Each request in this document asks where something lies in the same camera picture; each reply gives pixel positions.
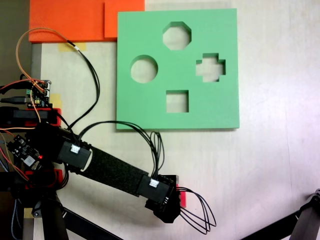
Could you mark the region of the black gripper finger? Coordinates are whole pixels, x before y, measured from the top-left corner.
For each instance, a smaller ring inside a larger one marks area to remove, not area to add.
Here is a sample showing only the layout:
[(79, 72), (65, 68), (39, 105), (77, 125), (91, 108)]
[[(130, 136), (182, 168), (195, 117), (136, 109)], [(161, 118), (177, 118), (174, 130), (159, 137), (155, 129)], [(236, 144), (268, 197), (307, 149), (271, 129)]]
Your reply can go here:
[(179, 185), (179, 176), (178, 175), (161, 175), (161, 181), (167, 185), (177, 187)]
[(180, 215), (181, 211), (169, 210), (169, 211), (154, 211), (153, 214), (165, 224), (173, 224), (175, 219)]

